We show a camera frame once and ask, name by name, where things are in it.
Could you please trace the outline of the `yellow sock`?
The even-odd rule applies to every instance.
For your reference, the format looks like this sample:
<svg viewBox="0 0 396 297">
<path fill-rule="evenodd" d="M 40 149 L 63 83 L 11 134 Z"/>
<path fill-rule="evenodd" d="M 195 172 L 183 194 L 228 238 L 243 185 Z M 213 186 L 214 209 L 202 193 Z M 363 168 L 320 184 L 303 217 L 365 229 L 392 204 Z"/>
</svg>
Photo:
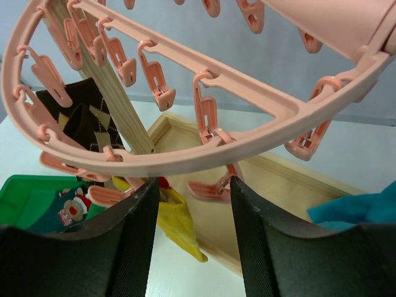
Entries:
<svg viewBox="0 0 396 297">
<path fill-rule="evenodd" d="M 197 242 L 193 219 L 186 200 L 164 177 L 158 179 L 160 201 L 158 206 L 157 225 L 166 236 L 201 263 L 208 261 Z"/>
</svg>

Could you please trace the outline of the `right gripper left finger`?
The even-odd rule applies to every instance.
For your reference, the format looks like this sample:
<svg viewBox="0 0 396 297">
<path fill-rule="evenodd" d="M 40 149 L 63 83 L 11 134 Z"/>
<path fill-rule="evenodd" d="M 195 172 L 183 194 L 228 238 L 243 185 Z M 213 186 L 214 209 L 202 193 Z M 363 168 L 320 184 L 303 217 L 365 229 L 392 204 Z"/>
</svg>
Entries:
<svg viewBox="0 0 396 297">
<path fill-rule="evenodd" d="M 1 226 L 2 296 L 144 296 L 158 179 L 62 233 Z"/>
</svg>

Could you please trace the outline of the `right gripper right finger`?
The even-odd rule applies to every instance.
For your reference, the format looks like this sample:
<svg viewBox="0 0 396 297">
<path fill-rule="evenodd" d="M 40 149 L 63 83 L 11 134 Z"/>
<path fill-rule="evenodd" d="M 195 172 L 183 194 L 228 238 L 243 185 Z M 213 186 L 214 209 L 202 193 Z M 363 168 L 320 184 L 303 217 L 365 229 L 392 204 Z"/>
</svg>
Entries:
<svg viewBox="0 0 396 297">
<path fill-rule="evenodd" d="M 317 226 L 237 177 L 231 208 L 247 296 L 395 295 L 395 225 Z"/>
</svg>

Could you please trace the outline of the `brown argyle sock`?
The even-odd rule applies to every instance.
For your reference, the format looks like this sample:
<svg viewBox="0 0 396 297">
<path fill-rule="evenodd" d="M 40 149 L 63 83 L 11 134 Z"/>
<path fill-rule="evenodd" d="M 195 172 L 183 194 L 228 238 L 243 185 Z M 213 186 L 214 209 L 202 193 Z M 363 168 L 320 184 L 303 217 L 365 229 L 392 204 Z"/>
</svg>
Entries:
<svg viewBox="0 0 396 297">
<path fill-rule="evenodd" d="M 73 110 L 63 132 L 89 151 L 102 152 L 111 145 L 109 133 L 85 103 Z"/>
<path fill-rule="evenodd" d="M 36 92 L 65 135 L 92 152 L 101 153 L 106 146 L 124 148 L 106 101 L 93 78 L 66 85 L 66 92 L 72 99 L 68 108 L 60 106 L 49 91 Z"/>
</svg>

